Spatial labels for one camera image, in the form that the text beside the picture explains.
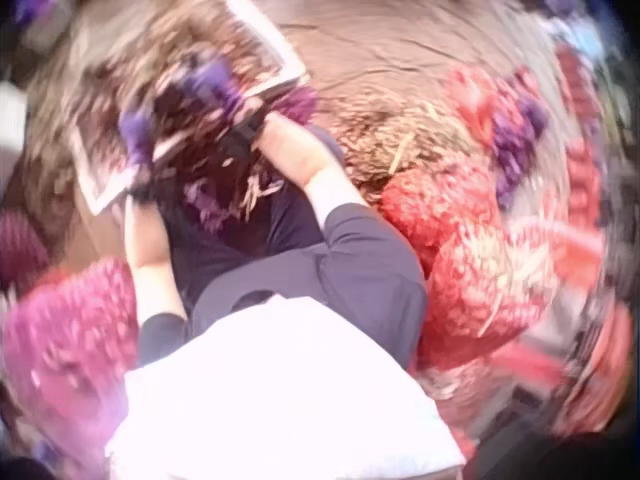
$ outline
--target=man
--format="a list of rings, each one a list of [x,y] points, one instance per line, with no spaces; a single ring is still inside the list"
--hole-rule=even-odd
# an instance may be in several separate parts
[[[127,199],[141,368],[107,448],[112,478],[456,478],[462,456],[404,371],[426,306],[407,242],[367,206],[335,144],[274,112],[256,120],[260,102],[243,103],[223,62],[182,88],[253,125],[248,141],[289,183],[259,260]],[[121,117],[143,166],[150,125],[144,108]]]
[[[181,87],[221,105],[236,125],[260,105],[256,99],[243,103],[221,60],[190,73]],[[121,132],[131,163],[144,169],[153,152],[152,123],[144,101],[133,105],[121,117]],[[277,294],[313,298],[408,366],[426,308],[418,261],[351,184],[335,142],[314,132],[271,112],[251,139],[289,181],[272,198],[267,258],[241,254],[179,212],[165,228],[154,203],[128,200],[125,244],[136,286],[141,364]]]

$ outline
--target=hay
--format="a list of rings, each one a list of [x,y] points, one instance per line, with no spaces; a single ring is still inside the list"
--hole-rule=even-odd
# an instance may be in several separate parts
[[[371,204],[396,173],[415,166],[439,169],[452,153],[477,153],[448,108],[383,88],[327,100],[324,111],[330,112],[329,131],[345,150],[347,173]]]

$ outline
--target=red net bag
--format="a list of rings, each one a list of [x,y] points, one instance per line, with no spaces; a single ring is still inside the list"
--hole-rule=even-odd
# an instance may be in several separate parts
[[[380,211],[413,246],[426,272],[438,249],[468,218],[498,225],[494,183],[486,167],[467,157],[440,172],[399,173],[382,191]]]
[[[548,243],[465,223],[440,249],[428,282],[419,364],[447,370],[488,355],[536,323],[555,288]]]
[[[99,467],[127,415],[124,373],[135,366],[136,300],[129,267],[92,265],[33,290],[2,325],[15,397],[61,452]]]
[[[466,122],[469,132],[482,144],[491,145],[491,117],[496,101],[493,79],[484,70],[457,68],[449,74],[448,87],[458,115]]]

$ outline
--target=sleeve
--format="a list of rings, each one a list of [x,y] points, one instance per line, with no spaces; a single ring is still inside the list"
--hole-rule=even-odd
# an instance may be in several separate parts
[[[325,239],[319,277],[330,306],[407,368],[427,306],[415,253],[376,212],[356,204],[331,212]]]
[[[376,211],[349,203],[333,210],[325,223],[331,252],[375,261],[386,273],[422,283],[424,274],[409,242]]]
[[[138,368],[171,355],[186,343],[187,323],[173,313],[159,313],[138,334]]]

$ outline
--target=purple glove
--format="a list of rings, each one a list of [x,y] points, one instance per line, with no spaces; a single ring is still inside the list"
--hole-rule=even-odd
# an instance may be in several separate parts
[[[155,146],[155,120],[153,110],[138,100],[120,113],[120,135],[127,146],[127,166],[153,165]]]
[[[222,107],[227,119],[242,102],[242,95],[224,57],[210,60],[189,72],[180,88],[185,95],[199,98],[206,105]]]

